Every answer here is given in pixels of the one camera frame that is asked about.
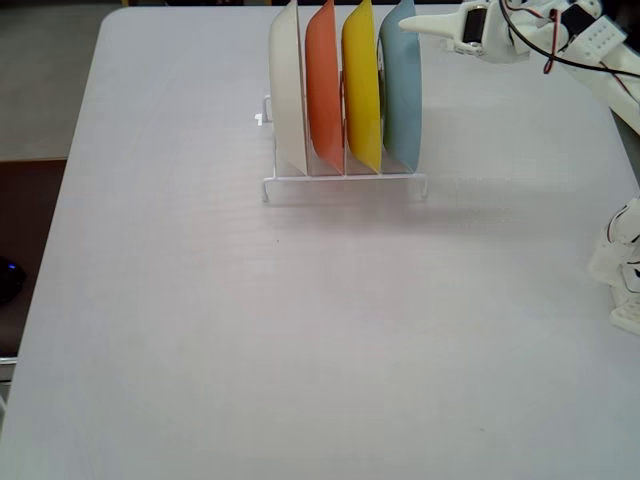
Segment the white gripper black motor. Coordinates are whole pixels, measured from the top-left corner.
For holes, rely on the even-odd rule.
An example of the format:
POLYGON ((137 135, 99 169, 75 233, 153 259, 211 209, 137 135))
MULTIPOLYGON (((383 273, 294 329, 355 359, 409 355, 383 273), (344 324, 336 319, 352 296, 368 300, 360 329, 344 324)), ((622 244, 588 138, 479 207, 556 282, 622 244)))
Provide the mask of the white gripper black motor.
POLYGON ((447 52, 472 55, 492 64, 512 64, 529 58, 511 36, 500 1, 471 1, 458 11, 442 15, 415 15, 399 21, 403 31, 447 38, 440 41, 447 52))

